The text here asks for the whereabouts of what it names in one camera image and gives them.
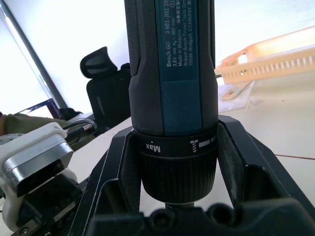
blue label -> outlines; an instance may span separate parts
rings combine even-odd
[[[166,135],[201,130],[197,0],[156,0],[163,124]]]

white table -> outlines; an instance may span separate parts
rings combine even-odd
[[[256,82],[245,109],[225,112],[238,119],[248,132],[268,146],[275,154],[315,158],[315,73]],[[91,143],[76,151],[69,167],[82,181],[108,149],[112,137],[131,126],[127,119]],[[305,195],[315,205],[315,161],[278,157]],[[207,209],[214,203],[231,206],[220,169],[217,165],[213,190],[196,206]],[[149,215],[164,204],[151,198],[142,188],[140,210]],[[1,235],[10,231],[0,223]]]

black mesh chair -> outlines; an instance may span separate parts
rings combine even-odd
[[[128,88],[130,65],[118,71],[103,47],[81,60],[83,75],[91,80],[87,92],[97,124],[96,135],[104,133],[130,117]]]

olive green sleeve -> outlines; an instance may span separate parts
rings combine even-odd
[[[4,115],[4,133],[5,134],[26,134],[35,129],[38,129],[46,124],[57,122],[61,127],[69,124],[68,121],[61,119],[50,119],[43,117],[29,117],[27,115]],[[94,139],[93,135],[89,135],[85,138],[80,139],[80,141],[71,145],[74,151],[80,149],[91,140]]]

black stand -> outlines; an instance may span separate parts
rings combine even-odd
[[[120,131],[92,171],[71,236],[315,234],[310,201],[270,149],[226,116],[219,116],[218,160],[234,209],[161,209],[145,218],[133,137],[132,127]]]

